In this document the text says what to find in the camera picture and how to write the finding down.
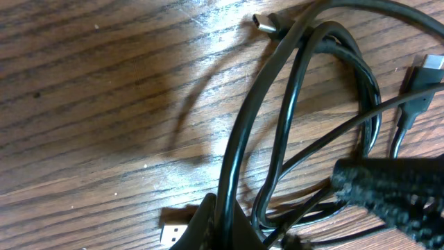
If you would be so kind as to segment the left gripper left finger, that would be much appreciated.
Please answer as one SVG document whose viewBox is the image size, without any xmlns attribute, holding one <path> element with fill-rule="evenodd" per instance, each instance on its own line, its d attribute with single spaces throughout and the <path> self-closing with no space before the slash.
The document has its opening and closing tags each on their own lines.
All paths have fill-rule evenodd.
<svg viewBox="0 0 444 250">
<path fill-rule="evenodd" d="M 206 194 L 185 232 L 170 250 L 210 250 L 214 239 L 216 195 Z"/>
</svg>

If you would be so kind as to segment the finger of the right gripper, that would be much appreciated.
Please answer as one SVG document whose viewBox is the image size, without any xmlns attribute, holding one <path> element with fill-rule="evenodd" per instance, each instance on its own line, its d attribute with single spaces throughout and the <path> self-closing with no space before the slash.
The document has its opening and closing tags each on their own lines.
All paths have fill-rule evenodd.
<svg viewBox="0 0 444 250">
<path fill-rule="evenodd" d="M 361 206 L 427 249 L 443 248 L 443 157 L 340 159 L 335 195 Z"/>
</svg>

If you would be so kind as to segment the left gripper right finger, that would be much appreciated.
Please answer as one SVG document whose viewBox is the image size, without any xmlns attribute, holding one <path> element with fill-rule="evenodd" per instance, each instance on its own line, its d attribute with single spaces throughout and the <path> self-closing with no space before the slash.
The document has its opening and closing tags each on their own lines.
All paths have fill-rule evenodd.
<svg viewBox="0 0 444 250">
<path fill-rule="evenodd" d="M 234 205 L 232 225 L 232 249 L 234 250 L 267 250 L 257 236 L 238 202 Z"/>
</svg>

